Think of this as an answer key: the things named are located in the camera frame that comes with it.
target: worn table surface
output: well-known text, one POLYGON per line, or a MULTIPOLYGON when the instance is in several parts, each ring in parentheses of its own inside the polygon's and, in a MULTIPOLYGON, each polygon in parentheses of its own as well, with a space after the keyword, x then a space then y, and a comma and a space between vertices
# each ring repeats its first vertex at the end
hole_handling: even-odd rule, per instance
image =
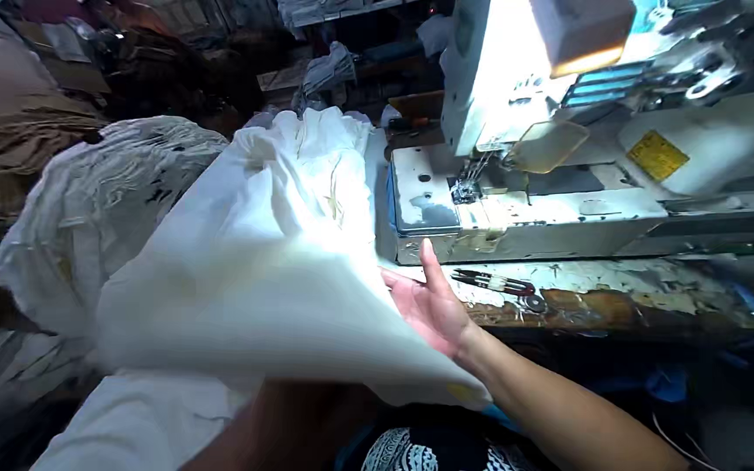
MULTIPOLYGON (((384 130, 372 135, 366 177, 380 262, 423 280, 418 266, 397 266, 387 222, 385 155, 391 155, 384 130)), ((705 263, 665 258, 553 262, 498 262, 444 266, 468 268, 528 281, 548 303, 545 314, 521 307, 517 296, 450 280, 473 320, 490 328, 540 329, 586 336, 621 335, 641 339, 725 343, 754 337, 754 313, 727 282, 705 263)))

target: sewing machine light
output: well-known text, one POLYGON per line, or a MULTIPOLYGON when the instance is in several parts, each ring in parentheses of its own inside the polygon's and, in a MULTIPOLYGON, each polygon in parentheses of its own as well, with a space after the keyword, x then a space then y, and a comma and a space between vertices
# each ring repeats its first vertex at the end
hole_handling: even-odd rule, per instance
POLYGON ((615 64, 624 52, 624 46, 604 49, 587 55, 582 55, 577 59, 572 59, 563 64, 556 65, 551 70, 551 78, 556 79, 569 74, 580 74, 595 69, 601 69, 608 65, 615 64))

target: metal plate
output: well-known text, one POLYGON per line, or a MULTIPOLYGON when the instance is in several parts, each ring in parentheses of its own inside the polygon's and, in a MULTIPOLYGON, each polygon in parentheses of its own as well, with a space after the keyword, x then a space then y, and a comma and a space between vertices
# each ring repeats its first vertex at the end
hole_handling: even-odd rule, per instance
POLYGON ((407 147, 392 153, 394 214, 401 236, 455 233, 461 227, 447 179, 462 159, 449 147, 407 147))

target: wire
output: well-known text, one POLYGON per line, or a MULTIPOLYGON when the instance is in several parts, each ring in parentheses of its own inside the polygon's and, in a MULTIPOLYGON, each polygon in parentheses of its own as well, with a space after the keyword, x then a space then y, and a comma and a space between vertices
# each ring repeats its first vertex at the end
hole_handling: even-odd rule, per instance
POLYGON ((692 438, 691 435, 689 435, 687 433, 685 435, 686 435, 686 437, 689 438, 689 440, 691 440, 691 444, 693 444, 694 447, 697 448, 697 451, 699 452, 699 454, 702 457, 704 457, 706 459, 706 461, 708 461, 709 463, 711 463, 711 458, 709 457, 709 455, 707 455, 706 452, 703 451, 703 448, 701 448, 701 447, 699 447, 699 445, 697 445, 697 442, 694 441, 694 438, 692 438))
POLYGON ((670 438, 668 438, 668 435, 665 435, 665 432, 662 431, 662 427, 659 426, 659 422, 656 420, 656 412, 651 412, 651 415, 654 418, 654 425, 656 426, 656 429, 659 430, 659 434, 662 435, 662 438, 664 438, 669 444, 671 444, 672 447, 676 448, 678 452, 682 453, 686 457, 695 460, 697 463, 705 466, 708 469, 712 469, 713 471, 720 471, 718 468, 715 468, 714 466, 701 461, 696 456, 686 452, 684 449, 680 448, 679 445, 675 444, 670 438))

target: yellow warning label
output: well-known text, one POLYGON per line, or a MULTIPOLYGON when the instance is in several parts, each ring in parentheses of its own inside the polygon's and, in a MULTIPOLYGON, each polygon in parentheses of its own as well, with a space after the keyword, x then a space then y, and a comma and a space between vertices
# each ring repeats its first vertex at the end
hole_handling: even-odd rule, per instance
POLYGON ((648 131, 627 153, 654 180, 661 182, 689 161, 689 156, 660 136, 656 131, 648 131))

